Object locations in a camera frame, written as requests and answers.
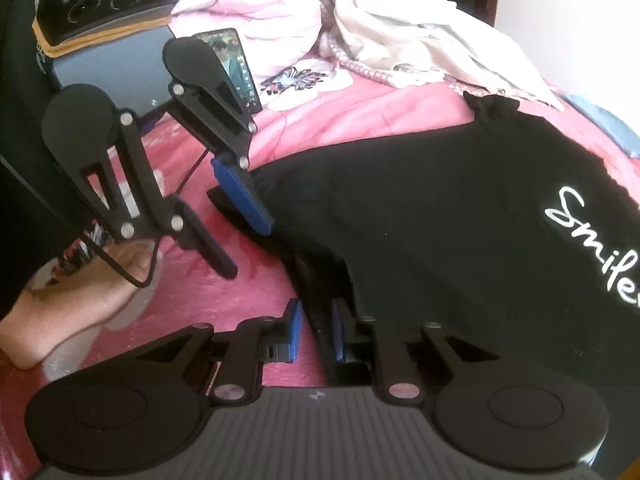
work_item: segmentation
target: bare foot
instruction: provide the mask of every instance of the bare foot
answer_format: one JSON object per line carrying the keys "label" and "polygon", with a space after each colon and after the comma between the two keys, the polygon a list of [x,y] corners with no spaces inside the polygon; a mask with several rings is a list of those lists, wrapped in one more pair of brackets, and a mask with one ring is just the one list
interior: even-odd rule
{"label": "bare foot", "polygon": [[[105,250],[134,278],[146,279],[148,245],[126,242]],[[33,368],[73,334],[114,316],[136,290],[97,257],[64,282],[24,290],[0,321],[0,348],[18,368]]]}

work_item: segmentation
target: phone screen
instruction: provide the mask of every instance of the phone screen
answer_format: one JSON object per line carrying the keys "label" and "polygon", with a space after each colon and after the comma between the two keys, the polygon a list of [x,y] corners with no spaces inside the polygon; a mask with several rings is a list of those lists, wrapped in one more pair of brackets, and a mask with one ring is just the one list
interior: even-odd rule
{"label": "phone screen", "polygon": [[247,65],[238,32],[234,28],[223,28],[194,34],[194,37],[207,43],[216,53],[226,74],[244,100],[249,113],[257,114],[262,111],[258,91]]}

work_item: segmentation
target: black shirt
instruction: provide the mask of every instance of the black shirt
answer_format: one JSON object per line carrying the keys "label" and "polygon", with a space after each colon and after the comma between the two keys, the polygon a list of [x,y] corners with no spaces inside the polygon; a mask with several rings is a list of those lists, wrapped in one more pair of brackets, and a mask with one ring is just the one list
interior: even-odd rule
{"label": "black shirt", "polygon": [[[34,0],[0,0],[0,154],[67,219],[91,215],[54,166],[40,136],[52,91],[36,63]],[[0,317],[40,266],[76,237],[0,165]]]}
{"label": "black shirt", "polygon": [[473,123],[255,171],[276,219],[261,243],[295,262],[303,304],[320,298],[305,307],[325,347],[329,301],[345,296],[407,336],[437,321],[594,386],[611,416],[596,467],[616,476],[640,444],[638,205],[597,156],[516,101],[466,100]]}

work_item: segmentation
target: white logo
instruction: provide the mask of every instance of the white logo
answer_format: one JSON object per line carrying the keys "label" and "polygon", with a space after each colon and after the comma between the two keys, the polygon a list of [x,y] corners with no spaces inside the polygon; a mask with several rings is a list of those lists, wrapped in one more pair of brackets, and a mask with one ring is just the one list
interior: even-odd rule
{"label": "white logo", "polygon": [[309,397],[311,397],[315,402],[320,402],[324,397],[326,397],[326,393],[316,390],[314,394],[309,394]]}
{"label": "white logo", "polygon": [[562,227],[573,229],[571,231],[573,238],[585,237],[582,244],[585,247],[594,249],[594,256],[602,264],[602,273],[605,276],[607,274],[609,275],[607,290],[611,290],[613,285],[616,284],[616,290],[622,300],[640,306],[640,294],[636,292],[638,287],[628,277],[623,276],[625,272],[631,270],[638,262],[638,253],[633,249],[628,250],[624,256],[615,263],[617,257],[620,256],[620,251],[614,250],[611,256],[605,259],[602,255],[604,247],[602,243],[597,241],[598,233],[591,229],[591,224],[579,221],[569,212],[569,206],[567,204],[568,195],[573,195],[581,207],[584,207],[584,199],[575,189],[568,186],[562,187],[558,195],[560,196],[562,210],[545,209],[545,215]]}

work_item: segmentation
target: pink bedsheet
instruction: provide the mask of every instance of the pink bedsheet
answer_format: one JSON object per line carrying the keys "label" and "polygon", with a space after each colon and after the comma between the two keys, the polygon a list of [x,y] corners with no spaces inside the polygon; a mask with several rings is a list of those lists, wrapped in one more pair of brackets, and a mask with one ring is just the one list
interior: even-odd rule
{"label": "pink bedsheet", "polygon": [[[252,143],[252,167],[316,146],[354,139],[431,130],[472,120],[462,98],[447,83],[393,89],[354,76],[354,85],[287,112],[266,110],[256,117],[260,128]],[[640,203],[640,163],[629,161],[588,120],[567,107],[559,112],[525,102],[521,110],[544,116],[568,137],[605,161],[609,174]],[[165,189],[175,189],[202,152],[202,146],[173,121],[158,126],[144,139],[152,165],[164,176]],[[217,330],[232,330],[243,319],[278,316],[293,296],[282,264],[231,227],[207,199],[215,185],[210,165],[203,163],[183,196],[200,214],[217,240],[238,263],[233,282],[216,276],[195,253],[180,250],[171,240],[162,244],[159,285],[142,312],[128,326],[96,328],[85,337],[87,356],[94,364],[194,322],[211,322]],[[295,364],[265,367],[264,382],[288,386],[324,384],[312,335],[305,325],[300,357]],[[24,409],[47,377],[42,368],[31,372],[0,367],[0,467],[2,480],[20,480],[35,471],[37,458],[24,431]]]}

